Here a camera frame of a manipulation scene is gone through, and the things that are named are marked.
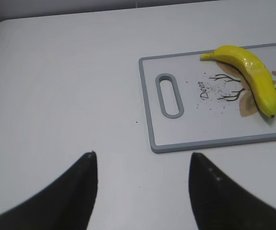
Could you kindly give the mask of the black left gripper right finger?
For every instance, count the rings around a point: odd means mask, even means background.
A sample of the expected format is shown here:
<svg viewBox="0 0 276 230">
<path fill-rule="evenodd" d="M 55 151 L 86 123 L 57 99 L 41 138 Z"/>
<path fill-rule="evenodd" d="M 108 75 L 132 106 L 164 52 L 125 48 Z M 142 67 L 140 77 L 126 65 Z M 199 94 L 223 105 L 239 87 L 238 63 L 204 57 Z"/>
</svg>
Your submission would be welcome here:
<svg viewBox="0 0 276 230">
<path fill-rule="evenodd" d="M 191 156 L 188 190 L 200 230 L 276 230 L 276 209 L 233 181 L 202 153 Z"/>
</svg>

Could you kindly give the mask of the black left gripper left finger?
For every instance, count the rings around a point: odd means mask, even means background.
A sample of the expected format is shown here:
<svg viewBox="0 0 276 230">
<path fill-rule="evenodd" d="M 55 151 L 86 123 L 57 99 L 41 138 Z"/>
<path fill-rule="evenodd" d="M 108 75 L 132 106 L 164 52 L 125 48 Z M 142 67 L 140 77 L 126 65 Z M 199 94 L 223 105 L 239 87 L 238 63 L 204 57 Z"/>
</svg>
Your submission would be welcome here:
<svg viewBox="0 0 276 230">
<path fill-rule="evenodd" d="M 82 155 L 45 189 L 0 214 L 0 230 L 85 230 L 97 196 L 97 157 Z"/>
</svg>

